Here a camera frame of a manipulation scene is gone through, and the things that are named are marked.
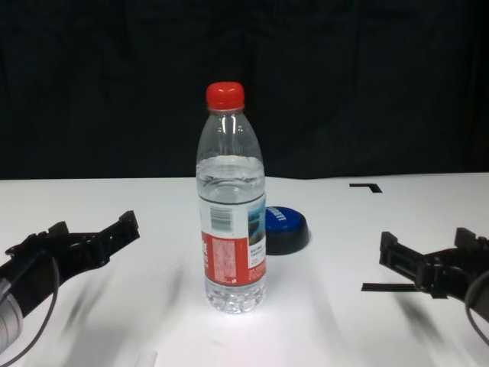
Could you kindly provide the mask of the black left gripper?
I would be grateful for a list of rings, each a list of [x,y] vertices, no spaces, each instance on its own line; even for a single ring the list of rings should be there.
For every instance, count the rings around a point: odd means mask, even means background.
[[[70,234],[67,224],[57,222],[47,234],[30,235],[21,244],[5,251],[10,259],[1,266],[1,277],[11,283],[9,294],[22,312],[31,312],[54,291],[54,265],[59,284],[100,268],[112,255],[139,239],[133,210],[101,232]]]

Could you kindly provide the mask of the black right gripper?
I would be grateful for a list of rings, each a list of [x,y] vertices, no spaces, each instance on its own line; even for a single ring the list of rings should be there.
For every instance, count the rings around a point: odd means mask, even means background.
[[[488,270],[488,251],[463,248],[488,248],[488,244],[488,238],[459,227],[456,248],[422,255],[401,245],[392,233],[382,232],[379,263],[433,298],[463,301],[469,287]]]

